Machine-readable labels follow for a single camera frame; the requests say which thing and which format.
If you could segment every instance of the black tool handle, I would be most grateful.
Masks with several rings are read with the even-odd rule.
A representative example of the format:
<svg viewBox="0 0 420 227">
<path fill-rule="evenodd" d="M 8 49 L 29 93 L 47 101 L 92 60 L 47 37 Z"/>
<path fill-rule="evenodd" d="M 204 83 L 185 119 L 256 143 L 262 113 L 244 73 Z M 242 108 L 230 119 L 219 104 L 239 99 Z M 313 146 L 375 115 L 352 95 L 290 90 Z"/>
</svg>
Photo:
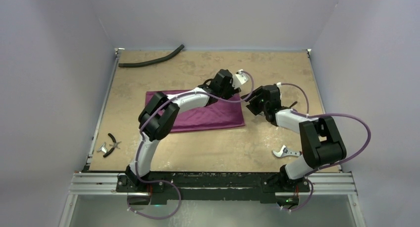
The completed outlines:
<svg viewBox="0 0 420 227">
<path fill-rule="evenodd" d="M 116 143 L 116 142 L 117 142 L 117 140 L 115 139 L 115 137 L 114 137 L 111 133 L 108 133 L 108 136 L 112 139 L 112 141 L 113 141 L 114 143 Z"/>
<path fill-rule="evenodd" d="M 106 154 L 104 154 L 104 158 L 108 157 L 113 151 L 115 147 L 112 147 Z"/>
</svg>

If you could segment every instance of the folded fabric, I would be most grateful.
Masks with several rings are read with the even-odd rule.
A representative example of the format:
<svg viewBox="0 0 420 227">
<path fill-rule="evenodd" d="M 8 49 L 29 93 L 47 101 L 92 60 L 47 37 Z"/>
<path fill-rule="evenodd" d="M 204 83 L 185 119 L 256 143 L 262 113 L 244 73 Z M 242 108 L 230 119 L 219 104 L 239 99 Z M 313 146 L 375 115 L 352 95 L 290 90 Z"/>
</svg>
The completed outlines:
<svg viewBox="0 0 420 227">
<path fill-rule="evenodd" d="M 178 94 L 187 90 L 162 91 L 164 94 Z M 146 92 L 146 104 L 156 92 Z M 240 100 L 235 94 L 231 101 Z M 213 129 L 227 129 L 244 126 L 244 116 L 240 103 L 218 101 L 208 107 L 198 107 L 178 114 L 171 133 Z"/>
</svg>

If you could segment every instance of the white wall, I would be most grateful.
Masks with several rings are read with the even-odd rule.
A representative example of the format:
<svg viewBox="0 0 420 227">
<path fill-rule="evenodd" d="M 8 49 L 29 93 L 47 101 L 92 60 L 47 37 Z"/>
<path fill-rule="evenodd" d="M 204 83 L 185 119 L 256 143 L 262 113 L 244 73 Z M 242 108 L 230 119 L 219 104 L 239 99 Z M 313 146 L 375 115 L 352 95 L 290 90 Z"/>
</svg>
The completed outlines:
<svg viewBox="0 0 420 227">
<path fill-rule="evenodd" d="M 57 226 L 113 47 L 89 0 L 0 0 L 0 226 Z"/>
<path fill-rule="evenodd" d="M 92 0 L 115 47 L 311 48 L 338 0 Z"/>
<path fill-rule="evenodd" d="M 340 0 L 311 60 L 327 112 L 372 129 L 352 170 L 368 226 L 420 223 L 420 0 Z M 342 122 L 348 153 L 366 135 Z"/>
</svg>

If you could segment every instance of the wooden table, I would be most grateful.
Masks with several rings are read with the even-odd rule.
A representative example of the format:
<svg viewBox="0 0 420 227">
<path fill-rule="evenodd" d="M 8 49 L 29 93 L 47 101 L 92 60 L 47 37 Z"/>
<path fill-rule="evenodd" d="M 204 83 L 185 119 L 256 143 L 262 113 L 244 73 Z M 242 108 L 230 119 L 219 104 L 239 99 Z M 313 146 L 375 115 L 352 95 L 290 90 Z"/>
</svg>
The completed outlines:
<svg viewBox="0 0 420 227">
<path fill-rule="evenodd" d="M 124 51 L 120 62 L 139 62 L 162 57 L 162 51 Z M 98 131 L 95 150 L 112 133 L 122 141 L 120 150 L 107 158 L 94 152 L 90 170 L 125 170 L 139 145 L 138 116 L 145 104 L 147 91 L 189 90 L 213 78 L 220 69 L 232 73 L 239 69 L 249 72 L 255 87 L 277 82 L 298 84 L 307 93 L 310 114 L 322 113 L 310 61 L 306 52 L 181 52 L 175 58 L 142 68 L 117 68 Z M 250 82 L 241 95 L 249 92 Z M 282 103 L 305 112 L 302 93 L 283 86 Z M 295 157 L 279 159 L 272 154 L 284 144 L 301 150 L 298 134 L 268 123 L 263 116 L 254 116 L 242 104 L 245 126 L 225 130 L 175 133 L 168 135 L 157 147 L 152 170 L 172 171 L 278 171 Z M 337 167 L 326 169 L 338 172 Z"/>
</svg>

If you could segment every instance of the black pipe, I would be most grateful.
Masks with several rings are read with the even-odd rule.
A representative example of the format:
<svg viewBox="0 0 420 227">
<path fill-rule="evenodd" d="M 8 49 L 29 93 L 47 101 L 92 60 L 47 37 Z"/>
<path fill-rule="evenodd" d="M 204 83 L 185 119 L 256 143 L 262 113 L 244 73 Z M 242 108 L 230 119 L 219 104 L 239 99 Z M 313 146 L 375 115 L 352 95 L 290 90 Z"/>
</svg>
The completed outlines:
<svg viewBox="0 0 420 227">
<path fill-rule="evenodd" d="M 118 67 L 145 67 L 145 66 L 149 66 L 149 65 L 152 65 L 152 64 L 160 63 L 160 62 L 165 62 L 165 61 L 175 57 L 177 54 L 179 54 L 179 52 L 181 52 L 181 50 L 183 48 L 184 48 L 184 45 L 180 45 L 177 49 L 175 49 L 173 52 L 166 55 L 165 57 L 160 57 L 160 58 L 156 58 L 156 59 L 153 59 L 153 60 L 150 60 L 150 61 L 145 61 L 145 62 L 119 63 Z"/>
</svg>

